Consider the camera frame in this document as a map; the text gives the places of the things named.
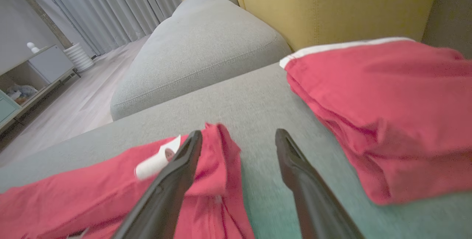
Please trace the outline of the red jersey with black lettering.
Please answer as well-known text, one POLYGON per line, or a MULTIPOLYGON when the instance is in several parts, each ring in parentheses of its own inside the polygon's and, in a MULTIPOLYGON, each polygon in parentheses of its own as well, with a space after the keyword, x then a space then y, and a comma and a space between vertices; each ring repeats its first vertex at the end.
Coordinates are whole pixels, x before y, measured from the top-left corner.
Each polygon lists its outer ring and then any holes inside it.
MULTIPOLYGON (((0 193, 0 239, 110 239, 152 183, 136 168, 176 138, 132 147, 89 167, 0 193)), ((206 123, 194 182, 174 239, 255 239, 243 204, 240 148, 221 124, 206 123)))

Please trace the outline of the medium grey sofa seat cushion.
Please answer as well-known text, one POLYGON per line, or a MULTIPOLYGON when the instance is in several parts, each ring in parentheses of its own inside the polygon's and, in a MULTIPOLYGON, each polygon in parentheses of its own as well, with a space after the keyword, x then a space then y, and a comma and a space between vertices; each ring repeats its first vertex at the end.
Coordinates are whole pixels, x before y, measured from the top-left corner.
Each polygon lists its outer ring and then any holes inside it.
POLYGON ((290 52, 280 33, 229 0, 177 13, 158 25, 119 82, 112 120, 276 63, 290 52))

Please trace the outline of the green indoor tree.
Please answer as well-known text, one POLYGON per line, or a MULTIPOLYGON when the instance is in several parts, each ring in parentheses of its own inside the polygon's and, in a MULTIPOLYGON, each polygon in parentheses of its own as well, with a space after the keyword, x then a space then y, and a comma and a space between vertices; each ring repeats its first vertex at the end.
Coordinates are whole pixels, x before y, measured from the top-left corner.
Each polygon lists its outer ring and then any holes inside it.
POLYGON ((36 0, 25 0, 28 5, 36 12, 36 14, 42 19, 42 21, 47 25, 47 27, 52 31, 57 40, 61 45, 68 49, 73 46, 72 42, 64 35, 64 33, 59 29, 57 24, 49 17, 49 15, 44 11, 44 9, 39 5, 36 0))

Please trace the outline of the large grey sofa seat cushion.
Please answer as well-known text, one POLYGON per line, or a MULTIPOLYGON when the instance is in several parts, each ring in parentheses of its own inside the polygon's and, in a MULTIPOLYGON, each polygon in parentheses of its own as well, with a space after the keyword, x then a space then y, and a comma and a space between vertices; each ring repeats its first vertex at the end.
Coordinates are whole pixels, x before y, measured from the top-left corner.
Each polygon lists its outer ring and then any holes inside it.
POLYGON ((276 129, 287 130, 366 239, 472 239, 472 192, 378 206, 334 135, 272 64, 172 99, 0 168, 0 192, 117 156, 130 147, 222 123, 241 148, 243 200, 256 238, 300 238, 283 183, 276 129))

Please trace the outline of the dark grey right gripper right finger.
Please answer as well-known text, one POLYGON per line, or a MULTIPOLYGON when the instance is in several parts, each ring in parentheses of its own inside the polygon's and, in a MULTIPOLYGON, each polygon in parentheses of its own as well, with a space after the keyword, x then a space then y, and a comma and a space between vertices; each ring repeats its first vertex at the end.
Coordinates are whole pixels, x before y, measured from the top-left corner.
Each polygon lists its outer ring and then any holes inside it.
POLYGON ((302 239, 365 239, 285 129, 275 135, 282 180, 293 192, 302 239))

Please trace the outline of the yellow sofa backrest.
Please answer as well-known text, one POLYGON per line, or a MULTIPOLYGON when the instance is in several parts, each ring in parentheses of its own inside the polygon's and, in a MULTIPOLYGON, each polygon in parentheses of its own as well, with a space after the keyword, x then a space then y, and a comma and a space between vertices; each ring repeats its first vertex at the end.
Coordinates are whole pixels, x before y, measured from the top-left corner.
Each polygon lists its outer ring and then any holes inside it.
POLYGON ((433 0, 238 0, 293 50, 406 36, 421 40, 433 0))

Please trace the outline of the clutter in cabinet shelf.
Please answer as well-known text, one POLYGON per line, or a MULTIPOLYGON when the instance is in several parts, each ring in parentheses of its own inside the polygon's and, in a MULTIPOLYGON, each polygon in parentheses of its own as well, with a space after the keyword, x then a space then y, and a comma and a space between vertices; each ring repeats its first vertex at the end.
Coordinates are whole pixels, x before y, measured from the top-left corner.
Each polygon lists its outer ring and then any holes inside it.
POLYGON ((37 92, 38 90, 35 89, 33 86, 20 86, 18 84, 14 84, 13 86, 7 88, 6 94, 18 105, 22 105, 28 100, 30 100, 32 97, 34 97, 37 92))

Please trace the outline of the red garment with white stripe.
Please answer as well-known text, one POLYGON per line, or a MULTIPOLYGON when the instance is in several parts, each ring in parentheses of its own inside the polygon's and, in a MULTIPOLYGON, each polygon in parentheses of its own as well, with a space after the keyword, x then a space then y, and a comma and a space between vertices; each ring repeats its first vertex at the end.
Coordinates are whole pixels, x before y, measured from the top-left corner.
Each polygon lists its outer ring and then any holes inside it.
POLYGON ((280 60, 378 205, 472 191, 472 59, 404 37, 280 60))

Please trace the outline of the grey pleated curtain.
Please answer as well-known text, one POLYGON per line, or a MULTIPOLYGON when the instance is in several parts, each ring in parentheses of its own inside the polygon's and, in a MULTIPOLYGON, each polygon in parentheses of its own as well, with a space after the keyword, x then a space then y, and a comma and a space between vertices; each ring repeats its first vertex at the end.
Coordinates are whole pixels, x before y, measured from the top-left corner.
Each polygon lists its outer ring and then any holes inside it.
POLYGON ((73 44, 100 56, 150 35, 182 0, 36 0, 73 44))

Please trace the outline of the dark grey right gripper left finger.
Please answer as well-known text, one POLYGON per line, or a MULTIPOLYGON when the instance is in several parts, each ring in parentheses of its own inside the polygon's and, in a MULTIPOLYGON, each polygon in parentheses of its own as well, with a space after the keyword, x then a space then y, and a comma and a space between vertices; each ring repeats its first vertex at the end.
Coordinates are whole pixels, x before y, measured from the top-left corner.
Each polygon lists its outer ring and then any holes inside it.
POLYGON ((184 194, 194 182, 202 132, 193 131, 111 239, 173 239, 184 194))

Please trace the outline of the grey and teal TV cabinet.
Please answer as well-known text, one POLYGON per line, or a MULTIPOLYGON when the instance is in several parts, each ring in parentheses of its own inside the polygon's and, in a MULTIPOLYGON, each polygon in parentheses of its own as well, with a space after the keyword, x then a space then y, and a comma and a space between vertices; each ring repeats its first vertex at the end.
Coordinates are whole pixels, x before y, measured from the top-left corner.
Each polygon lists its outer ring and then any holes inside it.
POLYGON ((0 70, 0 134, 34 107, 56 86, 77 73, 74 64, 56 45, 41 49, 28 59, 0 70), (22 105, 7 96, 7 88, 33 86, 37 94, 22 105))

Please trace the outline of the white ribbed plant pot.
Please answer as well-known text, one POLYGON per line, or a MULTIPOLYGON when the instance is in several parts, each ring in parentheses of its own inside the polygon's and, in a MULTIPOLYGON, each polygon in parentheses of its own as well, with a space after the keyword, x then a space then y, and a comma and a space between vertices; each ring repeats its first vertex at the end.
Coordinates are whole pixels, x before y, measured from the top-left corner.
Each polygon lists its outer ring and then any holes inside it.
POLYGON ((87 71, 95 65, 80 44, 73 44, 71 47, 65 49, 64 53, 74 64, 74 69, 76 69, 78 73, 87 71))

